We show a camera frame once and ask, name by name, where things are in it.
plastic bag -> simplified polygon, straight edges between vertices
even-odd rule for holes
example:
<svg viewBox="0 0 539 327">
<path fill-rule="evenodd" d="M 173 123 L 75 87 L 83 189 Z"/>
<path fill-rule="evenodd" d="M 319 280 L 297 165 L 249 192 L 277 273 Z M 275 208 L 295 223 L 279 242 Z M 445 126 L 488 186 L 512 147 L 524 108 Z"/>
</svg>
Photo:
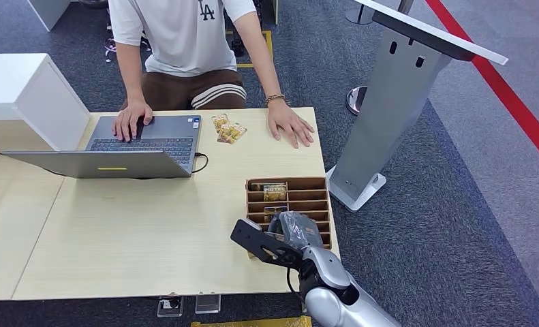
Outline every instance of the plastic bag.
<svg viewBox="0 0 539 327">
<path fill-rule="evenodd" d="M 279 216 L 276 214 L 269 231 L 282 233 L 285 243 L 296 249 L 303 249 L 309 245 L 323 247 L 318 225 L 308 216 L 296 211 L 285 211 L 279 213 Z"/>
</svg>

white t-shirt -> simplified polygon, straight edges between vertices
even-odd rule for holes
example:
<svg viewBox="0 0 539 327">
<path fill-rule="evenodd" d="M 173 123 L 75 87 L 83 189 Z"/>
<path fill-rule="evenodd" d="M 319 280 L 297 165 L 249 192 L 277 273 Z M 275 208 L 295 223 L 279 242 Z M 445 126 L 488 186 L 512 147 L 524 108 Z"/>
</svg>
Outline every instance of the white t-shirt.
<svg viewBox="0 0 539 327">
<path fill-rule="evenodd" d="M 236 70 L 223 10 L 232 21 L 256 10 L 252 0 L 109 0 L 109 8 L 115 42 L 138 46 L 144 30 L 147 71 L 180 77 Z"/>
</svg>

floor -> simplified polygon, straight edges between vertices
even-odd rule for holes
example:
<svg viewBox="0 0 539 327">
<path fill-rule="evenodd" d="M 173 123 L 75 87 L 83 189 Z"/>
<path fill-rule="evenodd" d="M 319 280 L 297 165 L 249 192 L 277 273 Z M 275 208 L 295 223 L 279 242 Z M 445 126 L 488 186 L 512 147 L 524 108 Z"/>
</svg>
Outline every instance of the floor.
<svg viewBox="0 0 539 327">
<path fill-rule="evenodd" d="M 539 119 L 539 0 L 444 5 L 476 43 L 510 58 L 497 69 Z M 376 24 L 345 21 L 353 7 L 282 1 L 272 27 L 282 88 L 293 106 L 315 107 L 326 169 L 354 119 L 345 94 L 367 82 L 380 38 Z M 443 28 L 424 1 L 410 14 Z M 47 33 L 26 1 L 0 1 L 0 52 L 49 53 L 91 111 L 117 110 L 124 96 L 117 63 L 104 62 L 106 36 L 102 12 L 73 4 Z M 242 74 L 247 105 L 260 107 L 255 74 Z M 539 326 L 539 152 L 470 63 L 440 74 L 382 173 L 388 183 L 362 210 L 332 205 L 345 267 L 385 310 L 404 326 Z M 187 326 L 299 314 L 291 294 L 223 302 L 220 315 L 200 316 L 189 303 L 176 320 L 156 318 L 156 301 L 146 298 L 3 301 L 0 326 Z"/>
</svg>

white box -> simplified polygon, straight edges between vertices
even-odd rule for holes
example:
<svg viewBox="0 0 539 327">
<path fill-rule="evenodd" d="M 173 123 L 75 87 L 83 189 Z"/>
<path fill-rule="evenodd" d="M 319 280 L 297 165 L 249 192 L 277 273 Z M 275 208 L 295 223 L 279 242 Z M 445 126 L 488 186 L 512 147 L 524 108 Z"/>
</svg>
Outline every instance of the white box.
<svg viewBox="0 0 539 327">
<path fill-rule="evenodd" d="M 73 151 L 90 116 L 48 54 L 0 54 L 0 121 L 22 120 L 52 150 Z"/>
</svg>

person's right hand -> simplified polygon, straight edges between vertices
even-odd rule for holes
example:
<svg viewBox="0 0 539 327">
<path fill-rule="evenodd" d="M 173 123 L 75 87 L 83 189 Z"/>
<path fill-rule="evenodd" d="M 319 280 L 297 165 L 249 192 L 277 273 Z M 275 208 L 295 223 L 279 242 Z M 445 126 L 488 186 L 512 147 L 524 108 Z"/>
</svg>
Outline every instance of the person's right hand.
<svg viewBox="0 0 539 327">
<path fill-rule="evenodd" d="M 119 115 L 112 122 L 112 135 L 116 136 L 119 141 L 131 140 L 129 135 L 129 126 L 133 139 L 137 138 L 137 121 L 139 117 L 144 116 L 143 123 L 148 125 L 153 119 L 153 110 L 149 105 L 142 102 L 129 102 L 128 106 L 121 110 Z"/>
</svg>

